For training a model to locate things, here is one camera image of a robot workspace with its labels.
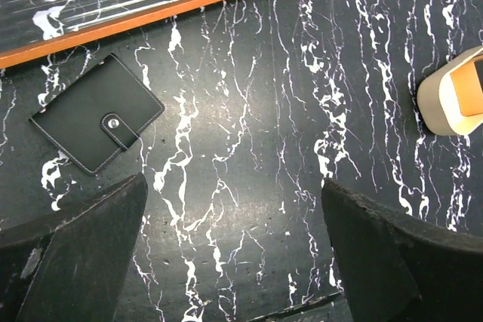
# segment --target wooden frame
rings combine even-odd
[[[96,41],[97,39],[105,38],[110,35],[220,1],[222,0],[180,0],[147,11],[140,11],[139,13],[126,17],[97,24],[96,26],[89,26],[78,32],[70,32],[48,41],[38,41],[24,47],[13,49],[12,51],[0,53],[0,69],[73,48],[90,41]]]

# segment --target wallet clasp strap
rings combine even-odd
[[[127,151],[139,138],[139,135],[114,112],[108,113],[100,120],[100,128],[117,143],[123,151]]]

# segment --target marble floor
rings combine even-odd
[[[230,0],[2,70],[0,228],[144,172],[119,322],[247,321],[340,291],[325,176],[483,236],[481,129],[434,136],[414,102],[425,76],[481,44],[482,7]],[[90,177],[27,118],[111,52],[166,110]]]

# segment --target wallet stitching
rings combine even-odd
[[[129,126],[128,126],[128,124],[126,124],[126,123],[125,123],[125,122],[122,120],[122,118],[120,118],[120,117],[119,117],[117,114],[115,114],[115,113],[108,113],[108,114],[107,114],[107,115],[105,115],[105,116],[103,117],[103,119],[100,121],[100,124],[101,124],[101,126],[102,126],[103,130],[104,130],[104,131],[106,131],[106,132],[107,132],[107,133],[108,133],[110,136],[112,136],[112,138],[113,138],[114,140],[116,140],[116,141],[117,141],[119,144],[121,144],[121,146],[123,146],[123,147],[124,147],[126,150],[128,150],[129,148],[128,148],[128,147],[127,147],[127,146],[126,146],[126,145],[125,145],[125,144],[124,144],[124,143],[123,143],[123,142],[122,142],[120,139],[118,139],[118,138],[117,138],[117,136],[116,136],[114,133],[112,133],[112,131],[109,129],[109,127],[106,127],[106,125],[104,124],[104,121],[105,121],[105,120],[106,120],[106,118],[108,118],[109,116],[115,116],[117,120],[119,120],[120,122],[122,122],[122,123],[123,123],[123,124],[124,124],[124,125],[125,125],[125,126],[128,128],[128,130],[129,130],[130,132],[132,132],[132,134],[133,134],[133,135],[135,135],[136,139],[139,139],[139,135],[138,135],[137,133],[135,133],[135,132],[134,132],[134,131],[133,131],[133,130],[132,130],[132,129],[131,129]]]
[[[156,97],[154,97],[152,94],[151,94],[151,91],[149,91],[149,89],[146,87],[146,85],[144,83],[142,83],[137,77],[135,74],[133,74],[131,72],[131,70],[126,67],[124,65],[123,62],[121,62],[121,60],[115,55],[115,54],[111,54],[111,56],[122,66],[122,68],[124,68],[128,73],[129,75],[131,75],[132,78],[134,78],[134,80],[144,89],[144,91],[158,104],[159,106],[159,110],[143,125],[140,127],[140,129],[136,132],[136,134],[139,134],[141,133],[144,128],[146,127],[147,124],[149,124],[152,120],[154,120],[155,118],[157,118],[161,113],[163,113],[164,111],[164,106],[162,105],[162,103],[156,99]],[[107,164],[111,159],[113,159],[120,151],[122,151],[122,149],[120,147],[118,147],[114,153],[112,155],[110,155],[106,160],[104,160],[104,162],[99,165],[94,171],[92,170],[89,170],[83,163],[81,163],[76,157],[74,157],[69,151],[67,151],[67,149],[65,147],[63,147],[55,138],[53,138],[46,130],[44,130],[42,128],[42,126],[40,124],[38,124],[34,118],[31,118],[32,122],[47,136],[47,138],[52,141],[54,143],[54,145],[56,145],[59,149],[61,149],[63,152],[65,152],[67,154],[67,156],[69,156],[72,160],[76,161],[77,164],[84,170],[86,170],[87,172],[89,173],[97,173],[97,171],[99,171],[105,164]]]
[[[122,68],[124,68],[126,70],[127,73],[129,73],[131,75],[132,78],[134,78],[136,80],[137,83],[139,83],[139,85],[144,89],[144,92],[146,92],[156,103],[158,103],[158,106],[161,107],[161,111],[163,110],[163,105],[162,103],[156,98],[154,97],[152,94],[151,94],[151,91],[149,90],[149,88],[143,83],[141,82],[137,76],[128,68],[124,65],[123,62],[121,62],[121,60],[115,55],[115,54],[111,54],[112,58],[114,58],[121,66]]]
[[[59,149],[61,149],[63,152],[67,154],[72,160],[76,161],[77,164],[84,170],[86,170],[89,173],[96,173],[102,166],[104,166],[107,162],[109,162],[116,154],[119,153],[121,148],[117,148],[117,150],[114,151],[112,155],[110,155],[101,165],[97,167],[96,170],[90,170],[88,169],[83,163],[81,163],[74,155],[72,155],[65,147],[63,147],[55,138],[53,138],[46,130],[42,128],[40,124],[38,124],[33,118],[31,118],[32,122],[43,132],[45,133],[45,136],[52,141]]]

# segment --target wallet snap button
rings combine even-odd
[[[107,126],[109,126],[109,128],[114,130],[115,128],[119,127],[119,120],[115,118],[111,118],[110,120],[107,121]]]

